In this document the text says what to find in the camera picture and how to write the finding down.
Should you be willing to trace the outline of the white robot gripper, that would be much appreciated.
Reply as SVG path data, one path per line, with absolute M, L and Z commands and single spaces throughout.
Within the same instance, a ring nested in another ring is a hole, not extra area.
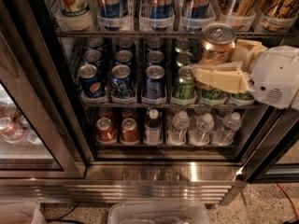
M 231 63 L 193 64 L 192 74 L 200 89 L 233 94 L 246 92 L 251 78 L 249 90 L 256 101 L 299 110 L 299 48 L 267 49 L 260 41 L 238 39 Z

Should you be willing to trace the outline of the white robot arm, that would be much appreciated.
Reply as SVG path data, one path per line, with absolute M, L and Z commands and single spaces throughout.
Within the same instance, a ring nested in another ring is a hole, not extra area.
M 267 48 L 258 41 L 239 39 L 231 62 L 196 63 L 192 73 L 203 89 L 248 91 L 259 103 L 299 109 L 299 48 Z

